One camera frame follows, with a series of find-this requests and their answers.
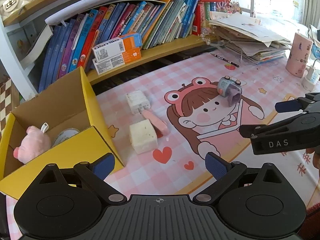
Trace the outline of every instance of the purple book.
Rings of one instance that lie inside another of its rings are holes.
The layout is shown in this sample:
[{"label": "purple book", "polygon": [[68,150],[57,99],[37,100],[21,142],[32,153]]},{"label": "purple book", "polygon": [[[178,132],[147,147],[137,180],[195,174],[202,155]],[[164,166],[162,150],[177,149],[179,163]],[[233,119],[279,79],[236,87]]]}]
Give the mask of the purple book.
[{"label": "purple book", "polygon": [[83,18],[84,18],[83,14],[78,14],[76,22],[73,25],[73,28],[71,30],[71,34],[69,36],[68,43],[66,45],[66,49],[65,49],[64,54],[63,54],[63,58],[61,60],[61,67],[60,67],[60,70],[59,70],[58,79],[63,77],[67,73],[67,67],[68,67],[68,62],[69,62],[69,58],[70,58],[70,55],[71,55],[71,49],[72,49],[73,41],[74,41],[74,39],[75,39],[75,37],[77,35],[78,29],[79,29],[79,27],[81,25],[81,22],[82,22]]}]

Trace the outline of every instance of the white foam block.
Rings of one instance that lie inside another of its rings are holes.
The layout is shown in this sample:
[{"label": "white foam block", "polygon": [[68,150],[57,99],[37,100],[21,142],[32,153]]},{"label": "white foam block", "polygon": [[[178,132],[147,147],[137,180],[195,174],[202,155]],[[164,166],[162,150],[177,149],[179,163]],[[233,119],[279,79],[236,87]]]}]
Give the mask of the white foam block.
[{"label": "white foam block", "polygon": [[158,148],[156,131],[148,119],[130,125],[129,129],[130,142],[137,154]]},{"label": "white foam block", "polygon": [[150,102],[141,90],[126,94],[128,105],[132,114],[139,113],[139,110],[150,109]]}]

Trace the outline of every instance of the marker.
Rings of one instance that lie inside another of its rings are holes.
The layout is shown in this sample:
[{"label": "marker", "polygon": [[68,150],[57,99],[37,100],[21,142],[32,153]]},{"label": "marker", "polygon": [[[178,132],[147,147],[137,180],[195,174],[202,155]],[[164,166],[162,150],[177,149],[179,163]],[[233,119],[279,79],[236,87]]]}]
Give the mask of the marker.
[{"label": "marker", "polygon": [[226,58],[220,57],[220,56],[215,55],[215,54],[211,54],[211,55],[213,55],[213,56],[215,56],[215,57],[217,57],[217,58],[219,58],[219,59],[222,59],[223,61],[228,62],[229,64],[231,64],[231,65],[233,65],[233,66],[235,66],[235,67],[240,67],[238,64],[233,63],[232,61],[229,61],[229,60],[227,60]]}]

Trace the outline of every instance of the stack of papers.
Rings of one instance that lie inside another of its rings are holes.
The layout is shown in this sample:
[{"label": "stack of papers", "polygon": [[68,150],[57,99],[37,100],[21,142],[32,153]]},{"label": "stack of papers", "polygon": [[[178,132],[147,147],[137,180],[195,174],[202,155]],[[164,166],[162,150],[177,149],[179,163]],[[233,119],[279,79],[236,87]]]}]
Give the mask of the stack of papers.
[{"label": "stack of papers", "polygon": [[217,18],[210,24],[215,26],[215,34],[225,40],[227,48],[255,64],[284,57],[285,50],[292,46],[289,40],[260,26],[254,18],[241,14]]}]

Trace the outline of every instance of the orange star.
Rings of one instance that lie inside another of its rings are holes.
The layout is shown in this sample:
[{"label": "orange star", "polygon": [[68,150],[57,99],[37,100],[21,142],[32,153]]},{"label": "orange star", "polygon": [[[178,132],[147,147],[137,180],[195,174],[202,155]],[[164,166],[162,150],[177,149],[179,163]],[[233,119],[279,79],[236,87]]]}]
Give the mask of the orange star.
[{"label": "orange star", "polygon": [[114,125],[111,125],[111,126],[108,128],[108,130],[109,130],[109,133],[110,133],[111,138],[114,138],[114,137],[116,137],[116,132],[119,131],[119,128],[116,128]]},{"label": "orange star", "polygon": [[262,94],[266,94],[267,92],[263,88],[259,88],[259,92]]}]

